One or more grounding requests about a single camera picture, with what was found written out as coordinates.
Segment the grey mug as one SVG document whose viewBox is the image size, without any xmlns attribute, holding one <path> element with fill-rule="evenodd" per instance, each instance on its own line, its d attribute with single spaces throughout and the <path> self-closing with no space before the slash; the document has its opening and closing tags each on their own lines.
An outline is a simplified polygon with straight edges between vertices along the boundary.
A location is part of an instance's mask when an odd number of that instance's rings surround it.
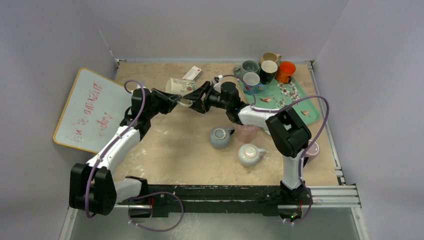
<svg viewBox="0 0 424 240">
<path fill-rule="evenodd" d="M 247 73 L 256 73 L 260 71 L 260 66 L 253 60 L 246 60 L 241 64 L 237 64 L 233 67 L 233 74 L 239 76 L 241 79 Z"/>
</svg>

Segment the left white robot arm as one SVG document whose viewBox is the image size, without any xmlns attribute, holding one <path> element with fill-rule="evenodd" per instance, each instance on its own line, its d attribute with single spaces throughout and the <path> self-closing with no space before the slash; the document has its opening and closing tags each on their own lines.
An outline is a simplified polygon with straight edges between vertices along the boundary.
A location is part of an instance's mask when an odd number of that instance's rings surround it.
<svg viewBox="0 0 424 240">
<path fill-rule="evenodd" d="M 155 88 L 138 88 L 132 92 L 131 105 L 125 110 L 119 127 L 99 153 L 85 164 L 76 163 L 70 171 L 69 206 L 84 210 L 88 218 L 108 215 L 118 203 L 131 199 L 138 205 L 149 199 L 146 179 L 127 176 L 114 181 L 120 163 L 147 134 L 151 119 L 169 114 L 182 98 L 180 94 Z"/>
</svg>

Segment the tan brown round mug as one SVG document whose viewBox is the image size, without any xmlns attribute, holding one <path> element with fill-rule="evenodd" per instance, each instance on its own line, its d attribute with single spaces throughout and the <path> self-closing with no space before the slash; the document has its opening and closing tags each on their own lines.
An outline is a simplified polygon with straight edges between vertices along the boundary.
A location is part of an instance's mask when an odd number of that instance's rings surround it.
<svg viewBox="0 0 424 240">
<path fill-rule="evenodd" d="M 262 54 L 259 60 L 259 64 L 261 65 L 265 61 L 272 61 L 278 64 L 281 61 L 282 55 L 274 52 L 265 52 Z"/>
</svg>

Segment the cream white mug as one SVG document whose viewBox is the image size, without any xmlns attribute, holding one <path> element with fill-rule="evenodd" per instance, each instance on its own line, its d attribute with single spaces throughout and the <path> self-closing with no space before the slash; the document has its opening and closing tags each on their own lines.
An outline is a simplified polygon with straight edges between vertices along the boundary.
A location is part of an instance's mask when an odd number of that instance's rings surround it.
<svg viewBox="0 0 424 240">
<path fill-rule="evenodd" d="M 182 78 L 169 78 L 165 85 L 165 92 L 169 94 L 181 95 L 178 104 L 182 107 L 189 108 L 193 101 L 184 98 L 185 95 L 192 93 L 197 89 L 197 84 L 194 80 Z"/>
</svg>

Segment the orange mug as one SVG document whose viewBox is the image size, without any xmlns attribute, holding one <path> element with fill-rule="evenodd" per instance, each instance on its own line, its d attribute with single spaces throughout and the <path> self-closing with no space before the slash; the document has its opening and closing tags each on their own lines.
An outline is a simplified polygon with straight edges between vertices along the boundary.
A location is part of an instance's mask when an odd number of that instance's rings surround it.
<svg viewBox="0 0 424 240">
<path fill-rule="evenodd" d="M 279 66 L 275 79 L 283 84 L 289 84 L 292 82 L 293 74 L 296 71 L 296 66 L 290 61 L 282 61 Z"/>
</svg>

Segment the blue mug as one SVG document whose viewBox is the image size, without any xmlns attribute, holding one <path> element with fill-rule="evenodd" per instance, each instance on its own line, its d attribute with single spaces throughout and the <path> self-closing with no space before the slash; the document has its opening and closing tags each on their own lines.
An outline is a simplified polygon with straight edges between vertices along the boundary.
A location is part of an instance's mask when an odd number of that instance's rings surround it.
<svg viewBox="0 0 424 240">
<path fill-rule="evenodd" d="M 255 72 L 247 72 L 242 80 L 244 81 L 242 89 L 247 95 L 260 93 L 265 90 L 265 86 L 260 83 L 260 76 Z"/>
</svg>

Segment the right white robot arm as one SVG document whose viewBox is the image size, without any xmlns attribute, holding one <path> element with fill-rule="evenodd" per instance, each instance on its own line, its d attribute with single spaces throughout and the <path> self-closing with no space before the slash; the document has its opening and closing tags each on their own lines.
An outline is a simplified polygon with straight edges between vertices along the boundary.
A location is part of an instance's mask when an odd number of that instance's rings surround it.
<svg viewBox="0 0 424 240">
<path fill-rule="evenodd" d="M 185 95 L 191 109 L 205 114 L 211 107 L 224 109 L 228 119 L 238 125 L 253 125 L 268 130 L 276 149 L 282 154 L 283 175 L 280 196 L 288 204 L 300 198 L 305 188 L 303 163 L 311 131 L 292 107 L 287 109 L 255 108 L 241 100 L 236 84 L 224 82 L 217 90 L 207 81 L 199 89 Z"/>
</svg>

